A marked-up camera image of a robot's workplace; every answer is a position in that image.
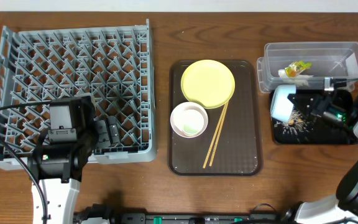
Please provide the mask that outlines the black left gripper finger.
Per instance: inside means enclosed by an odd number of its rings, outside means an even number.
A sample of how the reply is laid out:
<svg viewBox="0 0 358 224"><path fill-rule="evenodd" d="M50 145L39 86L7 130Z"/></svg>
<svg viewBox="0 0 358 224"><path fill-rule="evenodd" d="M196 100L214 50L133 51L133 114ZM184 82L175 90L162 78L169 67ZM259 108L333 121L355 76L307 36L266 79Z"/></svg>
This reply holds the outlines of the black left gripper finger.
<svg viewBox="0 0 358 224"><path fill-rule="evenodd" d="M114 116L108 116L106 118L106 125L107 125L111 144L119 144L120 138L119 138L117 119Z"/></svg>
<svg viewBox="0 0 358 224"><path fill-rule="evenodd" d="M95 121L94 125L98 133L98 142L96 144L96 148L109 147L111 145L111 142L110 142L110 137L109 137L106 122L103 120Z"/></svg>

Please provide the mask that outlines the white tissue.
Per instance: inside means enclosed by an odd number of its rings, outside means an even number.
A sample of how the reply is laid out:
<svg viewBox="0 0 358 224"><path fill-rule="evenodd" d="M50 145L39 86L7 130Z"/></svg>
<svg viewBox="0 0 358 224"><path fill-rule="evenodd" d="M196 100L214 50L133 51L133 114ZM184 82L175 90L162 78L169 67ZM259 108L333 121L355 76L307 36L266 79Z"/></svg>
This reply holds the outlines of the white tissue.
<svg viewBox="0 0 358 224"><path fill-rule="evenodd" d="M286 84L294 84L296 86L309 86L309 79L313 78L312 75L299 74L296 77L289 77L284 69L278 71L280 79Z"/></svg>

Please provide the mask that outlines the rice and food scraps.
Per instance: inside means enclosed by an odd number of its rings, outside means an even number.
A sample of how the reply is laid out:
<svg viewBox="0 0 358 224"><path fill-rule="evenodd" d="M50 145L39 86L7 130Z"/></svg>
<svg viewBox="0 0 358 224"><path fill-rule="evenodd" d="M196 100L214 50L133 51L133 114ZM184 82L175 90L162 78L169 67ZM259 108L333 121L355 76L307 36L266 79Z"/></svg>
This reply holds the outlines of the rice and food scraps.
<svg viewBox="0 0 358 224"><path fill-rule="evenodd" d="M273 128L281 134L297 136L300 133L308 132L309 125L310 123L298 110L293 110L288 122L276 121L273 124Z"/></svg>

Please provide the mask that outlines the light blue bowl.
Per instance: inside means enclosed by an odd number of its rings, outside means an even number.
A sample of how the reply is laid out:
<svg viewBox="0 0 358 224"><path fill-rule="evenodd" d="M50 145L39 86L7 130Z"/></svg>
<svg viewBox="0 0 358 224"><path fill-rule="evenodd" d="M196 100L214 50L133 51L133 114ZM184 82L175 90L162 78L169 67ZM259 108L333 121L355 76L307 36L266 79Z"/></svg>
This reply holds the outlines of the light blue bowl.
<svg viewBox="0 0 358 224"><path fill-rule="evenodd" d="M295 85L280 85L276 87L272 104L270 106L270 115L272 118L287 123L290 120L293 111L293 103L288 99L289 94L296 93Z"/></svg>

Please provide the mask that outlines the green snack wrapper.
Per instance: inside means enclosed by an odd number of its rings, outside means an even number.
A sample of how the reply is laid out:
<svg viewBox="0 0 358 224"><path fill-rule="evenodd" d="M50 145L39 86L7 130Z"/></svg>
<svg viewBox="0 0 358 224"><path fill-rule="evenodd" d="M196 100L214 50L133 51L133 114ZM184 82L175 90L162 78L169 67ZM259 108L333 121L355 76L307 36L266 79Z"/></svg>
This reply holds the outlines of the green snack wrapper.
<svg viewBox="0 0 358 224"><path fill-rule="evenodd" d="M304 62L304 61L296 61L289 64L288 67L285 68L285 73L288 77L295 78L303 71L311 68L311 62Z"/></svg>

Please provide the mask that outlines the pink bowl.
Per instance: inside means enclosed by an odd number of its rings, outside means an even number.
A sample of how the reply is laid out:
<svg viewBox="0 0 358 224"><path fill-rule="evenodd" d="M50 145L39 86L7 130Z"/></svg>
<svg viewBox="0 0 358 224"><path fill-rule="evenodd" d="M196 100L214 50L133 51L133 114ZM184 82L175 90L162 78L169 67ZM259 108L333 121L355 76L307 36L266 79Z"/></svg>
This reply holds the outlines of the pink bowl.
<svg viewBox="0 0 358 224"><path fill-rule="evenodd" d="M203 130L196 136L187 136L182 131L181 115L185 110L197 110L203 115L204 127L203 127ZM199 136L200 134L202 134L208 126L208 121L209 121L209 119L208 119L208 114L207 114L206 110L199 104L193 103L193 102L184 102L184 103L179 104L178 106L176 106L173 109L173 111L171 112L171 115L170 115L170 124L171 124L172 129L174 130L174 132L176 134L178 134L179 136L184 137L184 138L195 138L195 137Z"/></svg>

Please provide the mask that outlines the white cup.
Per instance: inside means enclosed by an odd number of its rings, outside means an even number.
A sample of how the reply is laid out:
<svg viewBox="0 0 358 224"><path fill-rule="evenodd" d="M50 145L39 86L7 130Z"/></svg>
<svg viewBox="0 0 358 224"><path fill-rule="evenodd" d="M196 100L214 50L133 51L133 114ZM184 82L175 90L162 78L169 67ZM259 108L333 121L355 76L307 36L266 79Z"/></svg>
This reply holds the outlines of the white cup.
<svg viewBox="0 0 358 224"><path fill-rule="evenodd" d="M204 127L203 115L197 110L185 110L182 115L182 131L187 136L198 135Z"/></svg>

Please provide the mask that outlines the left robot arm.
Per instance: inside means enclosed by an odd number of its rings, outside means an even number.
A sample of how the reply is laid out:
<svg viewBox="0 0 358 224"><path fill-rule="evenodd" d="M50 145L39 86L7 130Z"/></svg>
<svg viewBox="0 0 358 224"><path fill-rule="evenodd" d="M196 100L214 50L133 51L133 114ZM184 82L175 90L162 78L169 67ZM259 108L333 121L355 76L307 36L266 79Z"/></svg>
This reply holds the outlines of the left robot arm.
<svg viewBox="0 0 358 224"><path fill-rule="evenodd" d="M82 171L96 149L119 142L116 120L95 121L95 100L89 93L52 100L51 127L42 131L27 161L32 186L34 223L114 223L113 210L94 204L75 213Z"/></svg>

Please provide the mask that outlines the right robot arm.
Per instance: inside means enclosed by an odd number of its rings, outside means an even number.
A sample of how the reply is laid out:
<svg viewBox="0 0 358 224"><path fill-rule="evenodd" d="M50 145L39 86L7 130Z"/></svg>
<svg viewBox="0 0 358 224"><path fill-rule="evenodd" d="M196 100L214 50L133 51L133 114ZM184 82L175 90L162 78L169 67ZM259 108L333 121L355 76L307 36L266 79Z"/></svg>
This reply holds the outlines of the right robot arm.
<svg viewBox="0 0 358 224"><path fill-rule="evenodd" d="M277 116L276 109L286 113L298 110L306 118L324 121L351 133L358 139L358 96L339 95L337 90L296 90L287 85L277 88L272 99L271 115L288 121L289 115ZM289 223L358 223L358 160L340 181L336 194L315 202L303 202L283 216Z"/></svg>

